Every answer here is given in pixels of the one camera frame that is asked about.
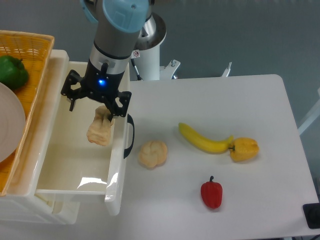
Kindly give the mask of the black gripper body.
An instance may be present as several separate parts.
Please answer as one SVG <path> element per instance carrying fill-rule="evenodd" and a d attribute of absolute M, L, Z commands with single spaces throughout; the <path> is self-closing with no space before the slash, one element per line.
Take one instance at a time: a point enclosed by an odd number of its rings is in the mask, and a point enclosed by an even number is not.
<path fill-rule="evenodd" d="M 112 104 L 118 96 L 118 89 L 124 75 L 124 71 L 119 74 L 101 73 L 91 61 L 87 63 L 85 75 L 81 80 L 81 87 L 89 92 L 88 97 L 98 102 L 104 100 Z"/>

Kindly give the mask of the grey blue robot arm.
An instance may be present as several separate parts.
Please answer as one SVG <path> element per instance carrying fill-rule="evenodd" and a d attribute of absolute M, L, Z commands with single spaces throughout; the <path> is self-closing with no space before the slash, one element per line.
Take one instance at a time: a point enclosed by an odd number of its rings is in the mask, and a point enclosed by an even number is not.
<path fill-rule="evenodd" d="M 81 6 L 97 30 L 84 76 L 75 70 L 67 75 L 61 95 L 70 100 L 89 98 L 103 103 L 109 120 L 127 115 L 132 93 L 119 91 L 140 31 L 150 8 L 148 0 L 82 0 Z"/>

